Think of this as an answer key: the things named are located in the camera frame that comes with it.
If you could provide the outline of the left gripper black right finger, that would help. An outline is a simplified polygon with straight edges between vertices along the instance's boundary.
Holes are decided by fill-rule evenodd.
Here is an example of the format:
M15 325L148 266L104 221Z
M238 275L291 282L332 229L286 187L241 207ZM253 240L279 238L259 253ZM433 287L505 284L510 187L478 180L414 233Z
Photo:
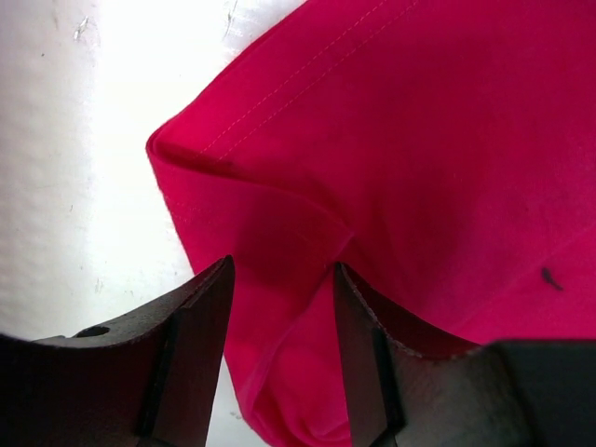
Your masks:
M338 264L333 298L356 446L591 446L595 344L476 345Z

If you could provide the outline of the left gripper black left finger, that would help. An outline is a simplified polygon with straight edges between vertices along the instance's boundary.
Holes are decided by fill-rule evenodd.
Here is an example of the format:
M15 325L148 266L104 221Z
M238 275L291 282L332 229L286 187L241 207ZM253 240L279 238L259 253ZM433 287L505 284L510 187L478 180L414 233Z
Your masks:
M1 338L5 446L202 446L235 282L230 257L72 337Z

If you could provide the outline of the crimson red t shirt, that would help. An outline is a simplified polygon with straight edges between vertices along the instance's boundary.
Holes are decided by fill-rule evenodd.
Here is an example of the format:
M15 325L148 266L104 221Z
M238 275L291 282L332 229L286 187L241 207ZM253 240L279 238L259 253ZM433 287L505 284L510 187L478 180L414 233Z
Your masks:
M274 446L347 446L332 268L477 343L595 334L595 5L309 1L147 154Z

